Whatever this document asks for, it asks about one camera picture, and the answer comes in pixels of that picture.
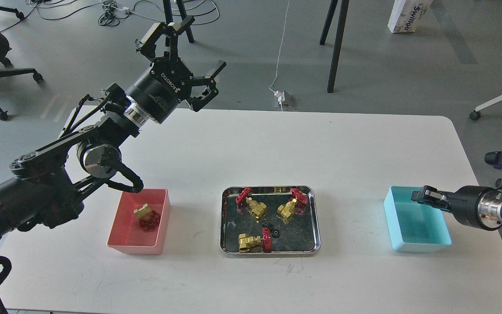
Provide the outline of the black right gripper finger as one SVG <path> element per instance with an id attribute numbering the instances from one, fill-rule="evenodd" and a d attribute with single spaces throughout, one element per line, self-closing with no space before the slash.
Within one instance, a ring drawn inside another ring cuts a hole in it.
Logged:
<path id="1" fill-rule="evenodd" d="M 433 208 L 450 208 L 448 201 L 450 194 L 448 191 L 439 191 L 434 187 L 425 185 L 413 191 L 410 200 L 422 205 L 430 205 Z"/>

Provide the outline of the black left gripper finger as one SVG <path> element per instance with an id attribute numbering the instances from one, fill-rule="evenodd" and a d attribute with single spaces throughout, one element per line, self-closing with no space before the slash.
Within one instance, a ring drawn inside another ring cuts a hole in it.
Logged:
<path id="1" fill-rule="evenodd" d="M 215 78 L 221 70 L 225 68 L 225 66 L 227 66 L 226 62 L 219 60 L 215 67 L 203 77 L 190 77 L 186 80 L 186 85 L 188 87 L 205 87 L 201 95 L 187 98 L 187 103 L 191 110 L 196 113 L 199 112 L 218 95 L 217 82 Z"/>
<path id="2" fill-rule="evenodd" d="M 178 39 L 195 21 L 194 17 L 187 17 L 181 23 L 157 22 L 152 24 L 145 36 L 136 40 L 136 52 L 147 58 L 153 65 L 183 65 L 179 57 Z M 161 57 L 156 56 L 156 42 L 161 36 L 166 37 L 166 50 Z"/>

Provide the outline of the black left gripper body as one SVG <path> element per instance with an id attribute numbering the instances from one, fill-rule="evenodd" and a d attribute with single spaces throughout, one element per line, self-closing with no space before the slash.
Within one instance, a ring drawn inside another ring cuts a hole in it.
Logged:
<path id="1" fill-rule="evenodd" d="M 188 83 L 181 83 L 192 76 L 182 61 L 154 61 L 125 93 L 156 123 L 163 123 L 180 103 L 193 109 L 189 101 L 191 87 Z"/>

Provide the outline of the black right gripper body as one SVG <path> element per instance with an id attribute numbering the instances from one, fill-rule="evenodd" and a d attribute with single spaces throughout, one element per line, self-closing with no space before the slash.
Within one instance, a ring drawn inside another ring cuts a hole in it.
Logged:
<path id="1" fill-rule="evenodd" d="M 445 194 L 450 212 L 459 223 L 486 231 L 502 227 L 500 191 L 490 187 L 464 186 Z"/>

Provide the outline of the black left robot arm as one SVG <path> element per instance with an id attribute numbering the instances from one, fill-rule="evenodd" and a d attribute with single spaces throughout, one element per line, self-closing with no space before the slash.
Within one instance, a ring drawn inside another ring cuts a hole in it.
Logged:
<path id="1" fill-rule="evenodd" d="M 178 39 L 194 20 L 153 24 L 137 41 L 137 51 L 151 64 L 131 87 L 124 91 L 112 84 L 86 117 L 76 121 L 75 110 L 56 141 L 10 164 L 13 176 L 0 184 L 0 239 L 13 230 L 38 224 L 53 229 L 77 219 L 84 199 L 104 184 L 128 193 L 143 189 L 142 179 L 123 163 L 120 145 L 137 137 L 147 121 L 163 123 L 180 103 L 198 112 L 218 94 L 215 77 L 226 63 L 220 60 L 207 75 L 195 77 L 178 54 Z M 78 128 L 99 111 L 104 115 L 96 124 Z M 0 285 L 11 269 L 10 259 L 0 256 Z M 6 312 L 0 298 L 0 314 Z"/>

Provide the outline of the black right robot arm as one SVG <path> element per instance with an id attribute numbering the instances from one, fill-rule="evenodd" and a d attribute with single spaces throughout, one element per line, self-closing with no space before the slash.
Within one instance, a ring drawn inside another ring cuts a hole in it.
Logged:
<path id="1" fill-rule="evenodd" d="M 502 151 L 488 152 L 484 161 L 502 171 Z M 449 212 L 465 226 L 495 231 L 502 227 L 502 180 L 496 188 L 464 186 L 458 191 L 439 191 L 425 185 L 413 191 L 411 200 Z"/>

